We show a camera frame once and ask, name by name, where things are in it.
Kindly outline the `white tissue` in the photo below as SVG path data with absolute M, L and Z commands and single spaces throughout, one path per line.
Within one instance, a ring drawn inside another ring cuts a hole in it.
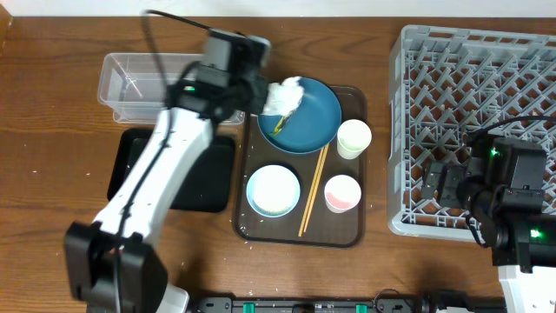
M 300 80 L 301 77 L 288 77 L 281 83 L 271 83 L 262 115 L 284 117 L 296 110 L 304 94 Z

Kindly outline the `green yellow snack wrapper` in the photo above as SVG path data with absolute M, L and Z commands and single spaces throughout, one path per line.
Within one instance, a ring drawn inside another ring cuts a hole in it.
M 287 125 L 288 121 L 291 117 L 295 114 L 295 110 L 289 112 L 286 116 L 283 116 L 278 124 L 274 127 L 273 131 L 270 133 L 270 136 L 276 137 Z

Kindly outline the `white green cup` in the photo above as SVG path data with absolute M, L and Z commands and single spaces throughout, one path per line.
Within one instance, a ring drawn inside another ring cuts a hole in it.
M 338 154 L 347 160 L 358 157 L 372 142 L 372 131 L 368 125 L 357 119 L 341 124 L 337 132 Z

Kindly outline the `white pink cup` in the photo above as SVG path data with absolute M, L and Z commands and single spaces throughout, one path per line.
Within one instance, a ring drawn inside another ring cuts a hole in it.
M 344 213 L 356 207 L 362 197 L 359 183 L 347 175 L 330 178 L 324 187 L 325 203 L 334 213 Z

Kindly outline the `light blue bowl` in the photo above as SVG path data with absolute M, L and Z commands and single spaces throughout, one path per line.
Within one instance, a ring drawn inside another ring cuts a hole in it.
M 298 203 L 301 184 L 288 168 L 270 164 L 256 170 L 248 179 L 246 198 L 253 211 L 261 216 L 286 216 Z

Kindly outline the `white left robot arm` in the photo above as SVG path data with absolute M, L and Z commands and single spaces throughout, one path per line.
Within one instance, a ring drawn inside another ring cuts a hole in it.
M 218 125 L 235 112 L 260 114 L 261 74 L 271 50 L 263 37 L 211 29 L 202 59 L 166 89 L 149 141 L 125 181 L 90 224 L 63 239 L 73 298 L 111 312 L 184 312 L 189 293 L 169 282 L 155 246 L 166 215 Z

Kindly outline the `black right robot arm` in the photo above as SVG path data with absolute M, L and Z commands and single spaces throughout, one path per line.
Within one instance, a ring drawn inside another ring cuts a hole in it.
M 487 135 L 465 165 L 433 162 L 422 197 L 467 211 L 473 240 L 492 251 L 509 312 L 555 310 L 555 218 L 543 213 L 546 152 L 537 143 Z

